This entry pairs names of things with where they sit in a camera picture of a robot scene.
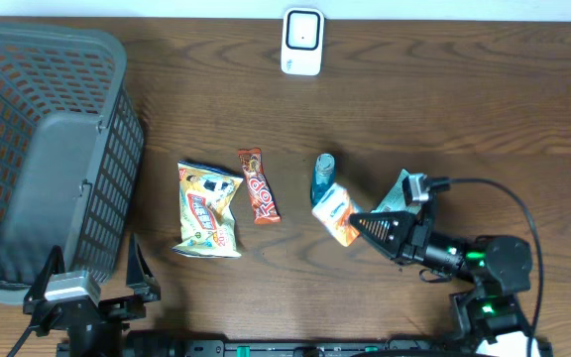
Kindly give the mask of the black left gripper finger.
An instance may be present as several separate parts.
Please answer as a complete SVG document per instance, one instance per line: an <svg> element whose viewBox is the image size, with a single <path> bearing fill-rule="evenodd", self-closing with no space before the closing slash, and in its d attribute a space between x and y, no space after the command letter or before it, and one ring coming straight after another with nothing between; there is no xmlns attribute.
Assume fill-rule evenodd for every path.
<svg viewBox="0 0 571 357"><path fill-rule="evenodd" d="M44 267L39 272L34 283L26 293L24 302L44 299L50 277L53 275L62 274L64 272L65 268L62 249L60 246L54 245L48 255Z"/></svg>
<svg viewBox="0 0 571 357"><path fill-rule="evenodd" d="M158 293L160 291L160 284L146 263L135 233L132 233L129 239L126 286L135 293Z"/></svg>

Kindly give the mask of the white teal wipes pack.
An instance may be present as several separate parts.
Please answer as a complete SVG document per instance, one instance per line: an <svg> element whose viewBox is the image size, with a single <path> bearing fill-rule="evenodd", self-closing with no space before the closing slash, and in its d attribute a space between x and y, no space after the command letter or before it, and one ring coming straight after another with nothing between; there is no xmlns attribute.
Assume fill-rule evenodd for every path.
<svg viewBox="0 0 571 357"><path fill-rule="evenodd" d="M408 206L405 203L402 182L408 176L409 172L406 169L400 171L396 183L383 198L381 203L372 210L372 213L406 211L417 214L420 211L420 206Z"/></svg>

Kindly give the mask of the orange tissue pack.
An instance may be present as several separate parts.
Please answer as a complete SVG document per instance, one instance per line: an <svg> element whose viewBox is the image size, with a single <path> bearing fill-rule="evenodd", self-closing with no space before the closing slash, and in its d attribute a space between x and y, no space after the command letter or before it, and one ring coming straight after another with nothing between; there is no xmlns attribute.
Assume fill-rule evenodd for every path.
<svg viewBox="0 0 571 357"><path fill-rule="evenodd" d="M331 185L311 210L330 235L343 247L349 247L359 236L350 224L351 214L361 212L348 190L338 183Z"/></svg>

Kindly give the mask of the teal mouthwash bottle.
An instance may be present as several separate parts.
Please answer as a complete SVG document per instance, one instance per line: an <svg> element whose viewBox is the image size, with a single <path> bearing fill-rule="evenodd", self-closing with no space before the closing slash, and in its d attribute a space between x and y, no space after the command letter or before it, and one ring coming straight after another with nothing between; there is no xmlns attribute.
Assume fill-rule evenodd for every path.
<svg viewBox="0 0 571 357"><path fill-rule="evenodd" d="M333 185L335 178L335 159L331 154L323 153L316 159L310 186L310 201L314 207Z"/></svg>

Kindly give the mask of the yellow snack bag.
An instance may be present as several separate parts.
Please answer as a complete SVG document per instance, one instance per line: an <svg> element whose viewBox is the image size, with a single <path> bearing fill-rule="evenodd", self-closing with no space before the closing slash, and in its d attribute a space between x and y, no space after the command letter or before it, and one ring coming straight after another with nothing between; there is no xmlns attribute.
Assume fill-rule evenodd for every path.
<svg viewBox="0 0 571 357"><path fill-rule="evenodd" d="M181 242L171 249L186 257L240 258L230 204L243 179L185 161L177 169Z"/></svg>

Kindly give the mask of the red chocolate bar wrapper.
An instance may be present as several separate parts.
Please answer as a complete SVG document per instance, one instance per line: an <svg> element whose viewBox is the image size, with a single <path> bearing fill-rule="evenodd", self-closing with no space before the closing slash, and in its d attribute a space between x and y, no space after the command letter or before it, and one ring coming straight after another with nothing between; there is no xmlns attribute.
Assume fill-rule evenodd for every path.
<svg viewBox="0 0 571 357"><path fill-rule="evenodd" d="M254 222L259 225L280 222L282 218L264 174L261 149L240 149L238 156L254 212Z"/></svg>

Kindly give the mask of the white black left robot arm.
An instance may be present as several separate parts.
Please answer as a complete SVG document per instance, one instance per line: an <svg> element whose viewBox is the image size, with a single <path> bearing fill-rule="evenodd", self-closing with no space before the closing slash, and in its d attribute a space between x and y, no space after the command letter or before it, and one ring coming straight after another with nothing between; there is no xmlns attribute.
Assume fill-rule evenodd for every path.
<svg viewBox="0 0 571 357"><path fill-rule="evenodd" d="M130 295L101 299L92 274L68 272L61 247L53 246L23 299L23 313L31 320L9 354L16 355L31 334L44 337L59 330L67 341L57 356L181 356L183 347L169 335L130 329L131 321L147 315L146 305L162 297L135 234L128 244L126 286Z"/></svg>

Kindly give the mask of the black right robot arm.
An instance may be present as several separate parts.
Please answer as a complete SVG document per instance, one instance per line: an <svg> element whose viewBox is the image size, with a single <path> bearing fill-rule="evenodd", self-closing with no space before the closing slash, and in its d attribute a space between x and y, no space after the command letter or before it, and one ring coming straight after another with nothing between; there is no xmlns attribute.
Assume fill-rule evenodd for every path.
<svg viewBox="0 0 571 357"><path fill-rule="evenodd" d="M374 249L400 266L419 265L432 284L458 279L473 285L449 296L454 330L435 337L390 340L380 355L547 356L517 295L530 290L531 248L509 235L470 241L434 230L437 196L421 212L354 213L349 223Z"/></svg>

